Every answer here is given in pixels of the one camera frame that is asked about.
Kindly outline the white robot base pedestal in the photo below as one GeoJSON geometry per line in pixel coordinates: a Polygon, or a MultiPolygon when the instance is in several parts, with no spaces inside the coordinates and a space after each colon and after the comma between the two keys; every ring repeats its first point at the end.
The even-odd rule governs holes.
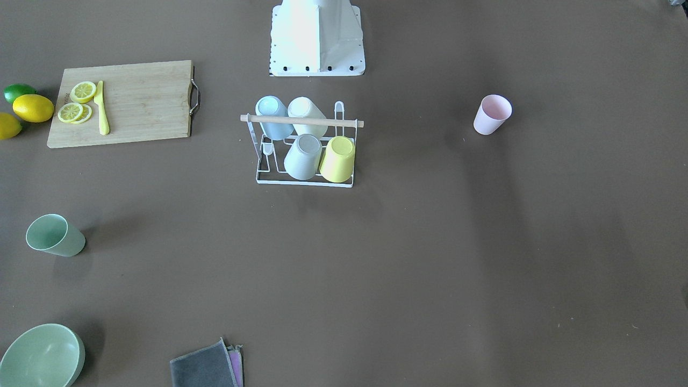
{"type": "Polygon", "coordinates": [[[349,1],[283,1],[272,9],[269,75],[361,76],[361,10],[349,1]]]}

